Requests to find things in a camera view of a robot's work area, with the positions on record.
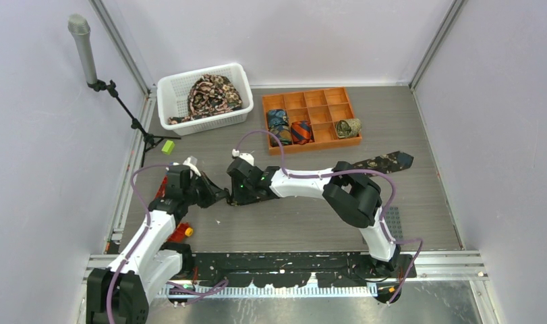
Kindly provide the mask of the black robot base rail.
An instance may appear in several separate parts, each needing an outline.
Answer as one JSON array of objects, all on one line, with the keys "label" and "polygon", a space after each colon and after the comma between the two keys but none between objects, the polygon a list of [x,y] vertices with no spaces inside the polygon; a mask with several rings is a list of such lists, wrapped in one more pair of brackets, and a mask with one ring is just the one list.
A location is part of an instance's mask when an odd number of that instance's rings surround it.
[{"label": "black robot base rail", "polygon": [[389,269],[365,252],[199,252],[173,279],[205,287],[226,279],[229,288],[301,288],[314,278],[320,288],[360,287],[404,275],[415,278],[416,270],[408,269],[411,260],[402,254]]}]

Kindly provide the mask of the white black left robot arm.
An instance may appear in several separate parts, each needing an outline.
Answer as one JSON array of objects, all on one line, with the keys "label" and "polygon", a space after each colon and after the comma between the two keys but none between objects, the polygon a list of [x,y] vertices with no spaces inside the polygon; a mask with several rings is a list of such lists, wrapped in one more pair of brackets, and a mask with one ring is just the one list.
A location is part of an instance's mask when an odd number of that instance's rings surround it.
[{"label": "white black left robot arm", "polygon": [[227,198],[200,171],[194,157],[167,166],[165,193],[143,204],[145,218],[125,249],[87,279],[86,323],[145,323],[156,295],[175,276],[194,270],[189,245],[169,242],[190,206],[208,208]]}]

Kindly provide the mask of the black gold floral tie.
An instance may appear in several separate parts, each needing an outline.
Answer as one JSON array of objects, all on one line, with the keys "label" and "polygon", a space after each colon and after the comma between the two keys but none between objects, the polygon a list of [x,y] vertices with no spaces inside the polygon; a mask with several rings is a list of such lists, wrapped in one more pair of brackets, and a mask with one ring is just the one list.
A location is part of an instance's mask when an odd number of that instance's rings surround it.
[{"label": "black gold floral tie", "polygon": [[[380,173],[390,174],[409,169],[413,164],[414,156],[403,151],[395,151],[358,161],[352,164],[353,169],[371,169]],[[232,190],[227,199],[231,206],[244,206],[260,202],[262,199],[258,196],[252,196],[251,192],[242,189],[241,183],[231,180]]]}]

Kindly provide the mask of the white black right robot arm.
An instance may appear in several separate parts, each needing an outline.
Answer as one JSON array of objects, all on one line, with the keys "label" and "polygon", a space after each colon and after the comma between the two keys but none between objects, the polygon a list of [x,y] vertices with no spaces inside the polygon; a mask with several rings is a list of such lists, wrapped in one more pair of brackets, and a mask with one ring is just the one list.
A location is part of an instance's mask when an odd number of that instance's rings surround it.
[{"label": "white black right robot arm", "polygon": [[386,224],[380,186],[370,178],[374,170],[355,169],[344,161],[318,171],[286,170],[278,166],[261,170],[236,157],[227,174],[231,177],[234,205],[287,197],[322,199],[342,221],[359,230],[376,275],[389,277],[399,268],[401,249]]}]

